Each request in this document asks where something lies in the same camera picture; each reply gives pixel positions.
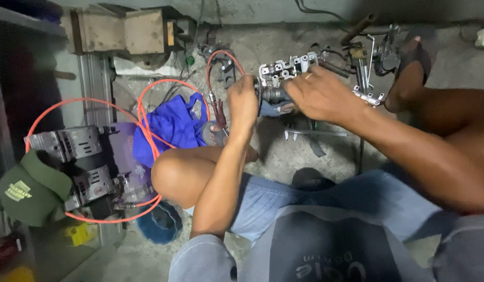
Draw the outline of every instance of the concrete wall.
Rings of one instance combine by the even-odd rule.
[[[51,0],[70,7],[93,3],[131,8],[171,5],[184,15],[198,18],[201,0]],[[447,22],[484,19],[484,0],[304,0],[311,9],[330,10],[355,22],[369,12],[379,13],[379,23]],[[329,22],[329,15],[303,14],[294,0],[205,0],[203,20],[223,24],[269,22]]]

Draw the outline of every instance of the purple bag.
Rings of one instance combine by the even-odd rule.
[[[196,101],[202,103],[200,119],[197,119],[195,113],[192,112]],[[202,139],[202,125],[207,122],[207,107],[203,103],[202,95],[198,92],[190,96],[188,104],[181,95],[176,95],[153,112],[148,113],[146,117],[151,132],[178,148],[206,146]],[[170,149],[169,145],[157,138],[153,138],[153,141],[160,153]],[[137,161],[149,168],[153,166],[155,162],[153,153],[140,127],[137,127],[134,132],[133,149],[132,156]]]

